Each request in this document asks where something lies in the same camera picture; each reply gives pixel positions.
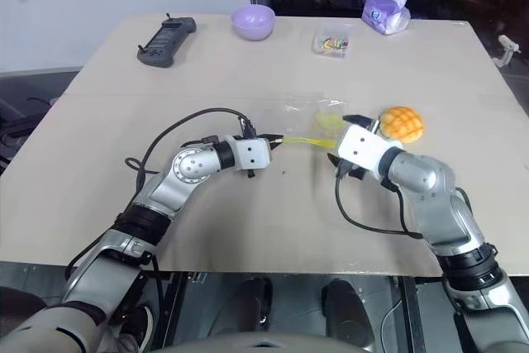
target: purple bowl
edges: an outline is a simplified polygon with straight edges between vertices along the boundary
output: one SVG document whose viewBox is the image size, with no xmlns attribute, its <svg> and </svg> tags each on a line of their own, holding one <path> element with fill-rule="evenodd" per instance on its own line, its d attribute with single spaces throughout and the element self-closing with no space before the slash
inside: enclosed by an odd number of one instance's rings
<svg viewBox="0 0 529 353">
<path fill-rule="evenodd" d="M 240 37 L 262 41 L 274 30 L 275 13 L 261 4 L 250 4 L 231 14 L 231 24 Z"/>
</svg>

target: silver robot arm segment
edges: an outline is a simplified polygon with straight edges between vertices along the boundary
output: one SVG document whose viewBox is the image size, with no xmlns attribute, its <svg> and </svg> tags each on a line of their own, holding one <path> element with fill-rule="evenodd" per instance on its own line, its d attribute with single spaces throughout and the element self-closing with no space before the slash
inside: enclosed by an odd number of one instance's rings
<svg viewBox="0 0 529 353">
<path fill-rule="evenodd" d="M 99 239 L 66 285 L 61 304 L 44 309 L 0 341 L 0 351 L 92 352 L 104 327 L 134 305 L 147 281 L 141 265 L 156 252 L 170 223 L 195 188 L 222 169 L 263 169 L 270 163 L 264 138 L 225 141 L 179 150 L 154 175 Z"/>
<path fill-rule="evenodd" d="M 478 350 L 516 342 L 528 345 L 529 351 L 529 313 L 496 262 L 496 248 L 485 241 L 457 193 L 452 169 L 431 157 L 407 153 L 399 143 L 357 125 L 344 135 L 338 154 L 376 179 L 387 178 L 401 187 Z"/>
</svg>

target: small plastic box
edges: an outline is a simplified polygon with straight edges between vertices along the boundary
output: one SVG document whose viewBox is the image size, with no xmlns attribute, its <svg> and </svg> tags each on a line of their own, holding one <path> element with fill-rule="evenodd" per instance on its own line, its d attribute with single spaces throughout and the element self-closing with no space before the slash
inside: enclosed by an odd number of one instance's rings
<svg viewBox="0 0 529 353">
<path fill-rule="evenodd" d="M 343 22 L 325 22 L 317 28 L 312 51 L 319 55 L 345 58 L 350 48 L 352 25 Z"/>
</svg>

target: tissue box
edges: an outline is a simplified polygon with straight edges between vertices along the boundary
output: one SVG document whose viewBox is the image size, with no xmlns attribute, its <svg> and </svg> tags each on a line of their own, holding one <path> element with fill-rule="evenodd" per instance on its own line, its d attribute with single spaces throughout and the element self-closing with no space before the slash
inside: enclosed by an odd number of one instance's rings
<svg viewBox="0 0 529 353">
<path fill-rule="evenodd" d="M 383 35 L 391 35 L 406 28 L 410 11 L 394 0 L 366 0 L 362 20 Z"/>
</svg>

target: table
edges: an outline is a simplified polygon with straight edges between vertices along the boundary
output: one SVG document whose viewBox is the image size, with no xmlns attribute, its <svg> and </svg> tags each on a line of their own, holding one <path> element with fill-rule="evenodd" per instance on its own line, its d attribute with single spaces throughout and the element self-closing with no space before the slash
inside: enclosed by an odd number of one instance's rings
<svg viewBox="0 0 529 353">
<path fill-rule="evenodd" d="M 407 149 L 454 169 L 501 265 L 509 274 L 529 274 L 529 259 L 520 255 L 529 232 L 529 142 L 523 139 L 529 121 L 469 24 L 411 21 L 406 31 L 381 36 L 347 20 L 351 52 L 334 60 L 311 52 L 322 19 L 279 17 L 271 37 L 249 42 L 231 31 L 228 16 L 192 17 L 197 32 L 172 68 L 136 60 L 136 45 L 163 18 L 146 15 L 124 21 L 81 70 L 0 179 L 0 259 L 68 263 L 133 194 L 135 173 L 123 159 L 141 157 L 183 116 L 233 107 L 249 114 L 258 131 L 275 132 L 281 120 L 267 109 L 283 106 L 285 98 L 324 97 L 367 116 L 398 104 L 416 108 L 426 134 Z M 234 117 L 196 119 L 163 141 L 149 168 L 161 167 L 187 139 L 237 132 Z M 227 170 L 201 186 L 161 243 L 160 267 L 440 274 L 423 242 L 347 224 L 324 150 L 282 145 L 257 174 L 248 179 Z M 343 185 L 353 217 L 398 227 L 394 195 L 369 181 Z"/>
</svg>

